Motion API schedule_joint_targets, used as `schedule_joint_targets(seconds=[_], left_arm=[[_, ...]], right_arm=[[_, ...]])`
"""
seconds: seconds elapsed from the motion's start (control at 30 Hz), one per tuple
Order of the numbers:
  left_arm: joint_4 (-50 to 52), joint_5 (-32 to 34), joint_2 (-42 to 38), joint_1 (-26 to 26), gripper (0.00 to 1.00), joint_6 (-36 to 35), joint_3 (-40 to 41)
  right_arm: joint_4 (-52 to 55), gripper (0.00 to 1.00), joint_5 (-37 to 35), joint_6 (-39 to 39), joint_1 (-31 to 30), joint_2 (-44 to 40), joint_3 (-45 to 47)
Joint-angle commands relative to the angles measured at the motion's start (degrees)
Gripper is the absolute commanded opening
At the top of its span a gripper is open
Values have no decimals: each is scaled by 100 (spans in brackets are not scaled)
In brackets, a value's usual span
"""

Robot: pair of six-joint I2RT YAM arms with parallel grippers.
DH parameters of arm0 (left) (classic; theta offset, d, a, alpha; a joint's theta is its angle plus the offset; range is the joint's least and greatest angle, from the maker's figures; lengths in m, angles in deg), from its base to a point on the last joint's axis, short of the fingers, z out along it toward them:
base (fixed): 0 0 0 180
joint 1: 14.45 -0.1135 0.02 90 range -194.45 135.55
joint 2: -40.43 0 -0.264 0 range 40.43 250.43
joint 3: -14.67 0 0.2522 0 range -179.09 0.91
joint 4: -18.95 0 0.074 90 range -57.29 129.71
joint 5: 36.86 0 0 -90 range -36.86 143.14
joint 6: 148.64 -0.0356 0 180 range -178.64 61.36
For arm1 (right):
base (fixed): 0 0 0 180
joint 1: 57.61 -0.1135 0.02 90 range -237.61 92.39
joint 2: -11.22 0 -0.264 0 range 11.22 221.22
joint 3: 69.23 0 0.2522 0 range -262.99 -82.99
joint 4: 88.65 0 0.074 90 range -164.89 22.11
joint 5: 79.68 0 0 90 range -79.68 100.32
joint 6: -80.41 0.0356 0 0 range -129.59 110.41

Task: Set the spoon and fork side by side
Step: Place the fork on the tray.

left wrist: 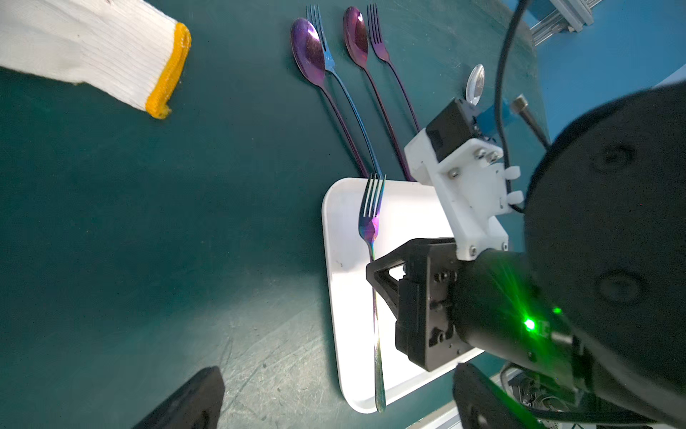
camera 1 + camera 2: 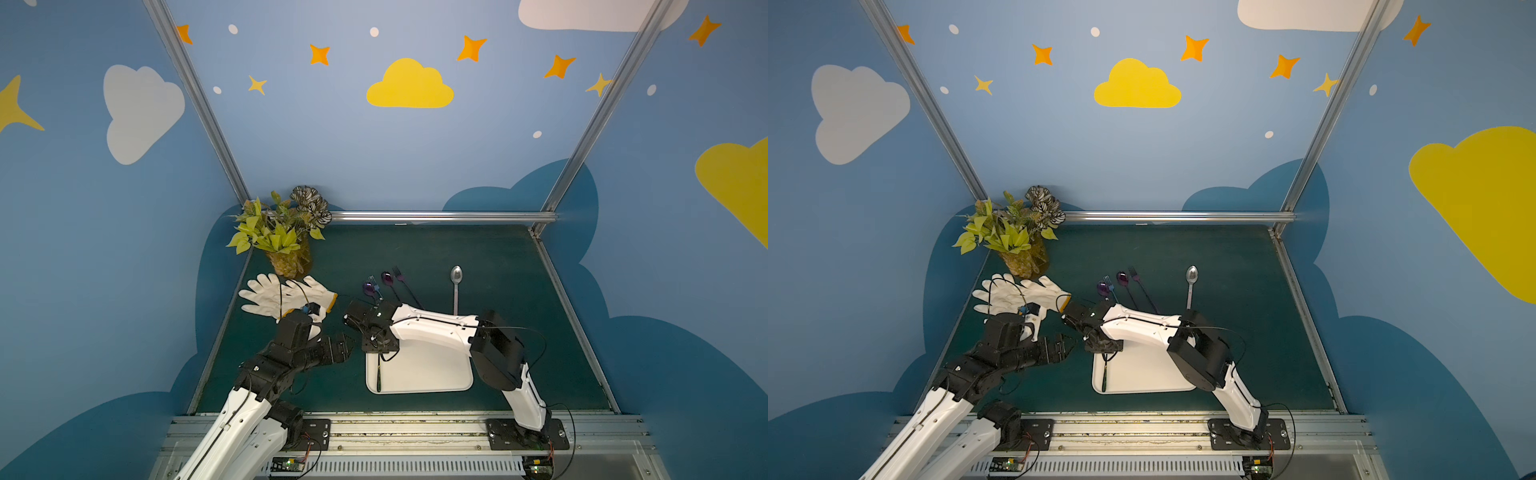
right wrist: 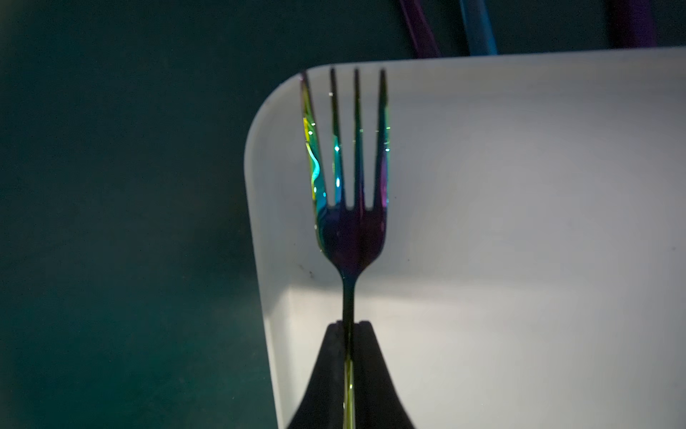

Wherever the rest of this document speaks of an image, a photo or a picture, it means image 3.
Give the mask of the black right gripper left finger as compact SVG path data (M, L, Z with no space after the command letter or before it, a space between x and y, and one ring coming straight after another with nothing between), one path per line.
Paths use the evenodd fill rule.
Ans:
M288 429L341 429L344 421L345 345L341 321L328 325L313 372Z

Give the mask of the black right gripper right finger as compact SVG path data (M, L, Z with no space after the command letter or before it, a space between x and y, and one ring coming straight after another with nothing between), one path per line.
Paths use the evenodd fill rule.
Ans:
M368 321L355 324L353 364L356 428L414 428L398 397L373 326Z

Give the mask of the rainbow iridescent fork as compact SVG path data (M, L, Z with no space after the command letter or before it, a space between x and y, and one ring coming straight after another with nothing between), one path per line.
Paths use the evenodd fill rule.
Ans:
M342 149L339 132L339 103L336 71L330 69L334 202L328 203L317 122L307 73L300 73L300 98L305 147L309 157L310 188L314 209L314 228L319 248L339 272L343 285L342 327L344 339L343 426L354 428L356 397L354 382L354 313L355 287L361 273L382 253L386 238L389 181L389 97L387 73L380 70L378 125L375 132L375 171L373 205L366 207L364 197L363 125L359 69L354 71L354 175L352 206L346 202Z

